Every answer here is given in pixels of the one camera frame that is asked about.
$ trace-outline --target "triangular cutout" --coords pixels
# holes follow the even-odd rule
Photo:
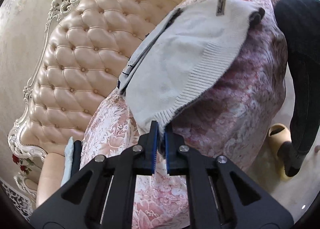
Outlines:
[[[79,205],[91,176],[92,171],[88,171],[87,173],[85,173],[67,191],[65,191],[61,197],[64,200],[67,200],[75,205]]]
[[[231,179],[237,189],[241,203],[244,206],[261,199],[261,196],[244,182],[235,172],[230,173]]]

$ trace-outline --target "person's leg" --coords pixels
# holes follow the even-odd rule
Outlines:
[[[285,173],[298,173],[315,141],[320,125],[320,1],[280,0],[275,17],[288,45],[288,65],[295,103],[290,123],[292,143],[284,143],[278,157]]]

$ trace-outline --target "black and white patterned rug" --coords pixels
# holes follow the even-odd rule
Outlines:
[[[30,199],[22,193],[15,190],[14,188],[12,188],[1,178],[0,183],[2,184],[4,191],[7,193],[8,197],[10,198],[14,206],[18,209],[20,214],[22,214],[22,216],[28,221],[29,217],[33,212],[32,203]]]

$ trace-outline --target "ornate carved frame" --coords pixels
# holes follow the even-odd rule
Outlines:
[[[9,147],[13,152],[13,154],[19,158],[32,159],[33,157],[37,156],[37,157],[40,157],[42,161],[44,161],[45,157],[47,156],[47,152],[40,147],[21,144],[20,136],[21,136],[21,132],[23,131],[26,125],[28,109],[29,109],[29,100],[31,98],[33,84],[36,79],[36,75],[38,73],[39,67],[41,65],[44,52],[47,47],[49,36],[51,35],[52,30],[56,27],[56,25],[66,15],[68,15],[71,10],[75,9],[78,6],[79,2],[80,0],[53,0],[51,2],[51,8],[48,13],[48,21],[45,24],[42,52],[38,59],[38,62],[36,64],[36,68],[33,72],[32,77],[28,80],[27,85],[23,89],[23,101],[25,104],[24,113],[20,118],[15,120],[13,127],[10,130],[8,135]],[[22,173],[19,173],[14,177],[19,189],[27,193],[28,195],[30,195],[33,199],[35,199],[36,191],[31,190],[26,186],[25,184],[26,178],[27,177],[24,176]]]

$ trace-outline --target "yellow slipper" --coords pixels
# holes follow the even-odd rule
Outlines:
[[[268,130],[266,140],[276,160],[276,169],[280,178],[284,181],[290,180],[291,177],[285,174],[283,160],[278,157],[278,151],[281,145],[288,141],[291,142],[290,130],[281,123],[274,124]]]

